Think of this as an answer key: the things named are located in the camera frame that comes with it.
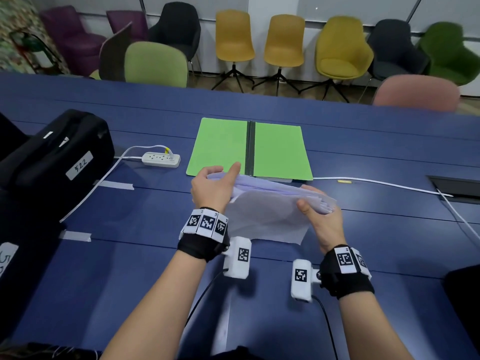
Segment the person's right hand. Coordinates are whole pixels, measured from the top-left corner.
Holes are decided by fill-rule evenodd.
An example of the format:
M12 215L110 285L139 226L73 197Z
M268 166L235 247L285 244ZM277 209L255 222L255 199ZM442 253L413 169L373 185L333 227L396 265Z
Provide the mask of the person's right hand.
M338 205L335 205L334 210L326 215L316 212L316 222L311 223L311 225L315 231L322 254L327 254L339 245L347 245L342 211Z

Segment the person's left hand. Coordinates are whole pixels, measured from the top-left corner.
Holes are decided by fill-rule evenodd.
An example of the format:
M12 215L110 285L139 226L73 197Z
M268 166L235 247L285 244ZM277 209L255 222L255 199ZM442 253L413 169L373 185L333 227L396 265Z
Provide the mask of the person's left hand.
M196 208L209 208L221 214L231 200L233 188L222 188L219 180L210 180L208 175L223 172L223 166L204 167L191 181L192 201Z

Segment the stack of white paper sheets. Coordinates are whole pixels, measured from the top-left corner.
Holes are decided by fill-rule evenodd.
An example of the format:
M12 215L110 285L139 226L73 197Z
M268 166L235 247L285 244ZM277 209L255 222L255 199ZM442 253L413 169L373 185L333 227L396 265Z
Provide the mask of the stack of white paper sheets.
M239 174L225 210L227 232L231 237L301 245L310 222L297 208L300 199L322 215L337 205L323 193Z

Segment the person's left forearm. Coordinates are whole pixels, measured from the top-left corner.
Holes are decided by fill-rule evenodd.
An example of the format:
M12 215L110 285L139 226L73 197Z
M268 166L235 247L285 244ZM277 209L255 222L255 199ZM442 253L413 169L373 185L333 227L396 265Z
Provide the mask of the person's left forearm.
M206 266L204 259L176 251L100 360L175 360Z

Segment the person's right forearm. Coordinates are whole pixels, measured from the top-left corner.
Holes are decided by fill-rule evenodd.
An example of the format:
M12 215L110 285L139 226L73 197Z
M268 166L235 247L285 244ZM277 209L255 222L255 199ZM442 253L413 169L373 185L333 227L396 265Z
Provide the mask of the person's right forearm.
M372 292L339 299L350 360L414 360Z

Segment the open green folder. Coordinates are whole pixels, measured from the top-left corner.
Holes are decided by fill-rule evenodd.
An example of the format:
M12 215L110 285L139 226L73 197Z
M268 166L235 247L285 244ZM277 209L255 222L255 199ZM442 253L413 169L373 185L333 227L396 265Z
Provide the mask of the open green folder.
M195 176L208 166L278 181L312 181L313 173L300 126L202 118L186 169Z

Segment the white power strip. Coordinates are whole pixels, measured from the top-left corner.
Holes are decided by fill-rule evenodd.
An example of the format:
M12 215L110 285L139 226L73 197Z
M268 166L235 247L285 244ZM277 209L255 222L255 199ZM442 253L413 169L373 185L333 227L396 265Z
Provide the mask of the white power strip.
M141 157L141 162L150 167L176 169L181 162L179 154L146 152Z

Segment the grey tape strip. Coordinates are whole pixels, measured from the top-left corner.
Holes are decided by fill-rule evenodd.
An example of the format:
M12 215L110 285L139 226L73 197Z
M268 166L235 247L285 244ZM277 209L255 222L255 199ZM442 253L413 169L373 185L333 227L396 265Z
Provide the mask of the grey tape strip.
M93 184L95 187L106 187L106 188L113 188L113 189L121 189L121 190L129 190L133 191L135 188L132 183L123 183L123 182L116 182L116 181L109 181L109 180L103 180L103 181L95 181Z
M70 240L78 242L91 242L91 234L86 232L63 230L58 236L61 240Z

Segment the light green chair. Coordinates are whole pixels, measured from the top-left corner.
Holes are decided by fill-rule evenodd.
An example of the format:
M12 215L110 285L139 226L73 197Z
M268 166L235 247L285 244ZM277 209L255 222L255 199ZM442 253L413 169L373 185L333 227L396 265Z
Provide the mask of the light green chair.
M188 61L182 51L171 46L137 41L126 50L124 78L127 83L186 88Z

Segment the yellow plastic chair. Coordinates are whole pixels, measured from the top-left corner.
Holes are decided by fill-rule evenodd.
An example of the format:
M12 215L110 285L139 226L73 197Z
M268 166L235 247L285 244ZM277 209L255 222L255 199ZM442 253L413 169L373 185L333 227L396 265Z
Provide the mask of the yellow plastic chair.
M240 91L243 87L239 77L255 83L236 68L237 62L247 62L255 58L255 50L251 35L251 19L246 11L226 9L216 13L215 16L215 52L219 60L231 62L230 71L222 74L222 78L211 90L215 90L227 78L233 75L236 78Z
M304 30L305 19L303 17L281 14L274 15L271 18L263 59L267 64L278 67L278 70L271 76L261 77L262 81L254 84L252 90L267 81L274 80L276 81L276 96L279 94L280 81L292 87L298 94L301 93L301 91L282 74L282 69L296 68L303 65Z

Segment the black upholstered chair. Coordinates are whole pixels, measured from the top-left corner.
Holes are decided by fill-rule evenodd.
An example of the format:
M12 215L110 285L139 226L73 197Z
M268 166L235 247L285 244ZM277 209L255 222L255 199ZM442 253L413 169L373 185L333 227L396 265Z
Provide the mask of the black upholstered chair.
M149 28L147 36L149 42L180 50L190 64L195 84L193 59L201 37L201 24L195 6L180 1L166 3L158 22Z

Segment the pink chair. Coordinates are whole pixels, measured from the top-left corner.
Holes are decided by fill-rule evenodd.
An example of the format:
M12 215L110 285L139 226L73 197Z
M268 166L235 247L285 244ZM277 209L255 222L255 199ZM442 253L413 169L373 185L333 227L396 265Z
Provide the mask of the pink chair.
M455 112L460 104L459 87L452 81L426 75L400 74L385 79L372 105Z

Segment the mustard upholstered chair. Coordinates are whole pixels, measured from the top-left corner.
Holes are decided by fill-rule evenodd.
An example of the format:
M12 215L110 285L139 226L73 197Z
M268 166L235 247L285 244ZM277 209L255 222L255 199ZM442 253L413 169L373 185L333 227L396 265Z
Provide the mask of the mustard upholstered chair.
M326 80L312 84L298 94L325 85L324 100L332 86L349 103L335 82L362 77L373 59L374 52L365 39L362 22L351 16L333 16L320 31L315 46L315 68Z

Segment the dark brown chair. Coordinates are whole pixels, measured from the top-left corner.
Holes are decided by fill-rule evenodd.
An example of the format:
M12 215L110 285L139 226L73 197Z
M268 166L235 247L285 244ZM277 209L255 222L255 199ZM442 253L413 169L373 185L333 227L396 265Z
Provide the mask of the dark brown chair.
M132 22L109 37L101 46L99 68L89 78L114 82L125 82L125 53L131 44Z

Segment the black case with white label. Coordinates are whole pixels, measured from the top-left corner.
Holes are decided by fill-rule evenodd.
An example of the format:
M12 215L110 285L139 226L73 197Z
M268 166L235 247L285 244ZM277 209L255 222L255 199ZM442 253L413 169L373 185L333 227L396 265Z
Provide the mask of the black case with white label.
M62 221L112 167L107 122L66 110L0 162L0 188Z
M64 229L56 219L0 206L0 343L21 320Z

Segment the dark grey upholstered chair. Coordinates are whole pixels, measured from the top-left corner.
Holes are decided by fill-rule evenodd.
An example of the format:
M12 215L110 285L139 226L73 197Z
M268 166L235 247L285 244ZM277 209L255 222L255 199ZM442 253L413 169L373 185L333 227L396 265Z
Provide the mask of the dark grey upholstered chair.
M411 41L411 26L399 19L382 19L376 23L367 39L374 57L368 67L370 75L362 95L371 80L380 82L401 74L422 74L429 65L429 57L417 49Z

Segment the black chair back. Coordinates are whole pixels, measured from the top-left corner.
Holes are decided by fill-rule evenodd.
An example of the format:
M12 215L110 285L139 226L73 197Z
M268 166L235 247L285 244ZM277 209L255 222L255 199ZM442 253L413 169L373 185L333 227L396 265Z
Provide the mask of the black chair back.
M443 289L480 354L480 264L448 272Z

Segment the dark green upholstered chair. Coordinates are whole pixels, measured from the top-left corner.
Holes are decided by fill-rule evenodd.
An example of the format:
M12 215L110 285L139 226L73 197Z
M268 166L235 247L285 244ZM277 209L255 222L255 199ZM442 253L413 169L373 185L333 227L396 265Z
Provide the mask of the dark green upholstered chair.
M457 23L443 21L430 25L416 48L429 59L425 75L463 86L480 74L480 56L465 47L463 27Z

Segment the person's dark clothing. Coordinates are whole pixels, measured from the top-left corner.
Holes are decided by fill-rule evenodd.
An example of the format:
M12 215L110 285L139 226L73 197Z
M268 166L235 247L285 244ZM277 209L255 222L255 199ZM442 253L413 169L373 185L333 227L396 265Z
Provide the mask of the person's dark clothing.
M23 345L0 346L0 360L105 360L98 350L30 342ZM184 357L176 360L265 360L245 346L209 357Z

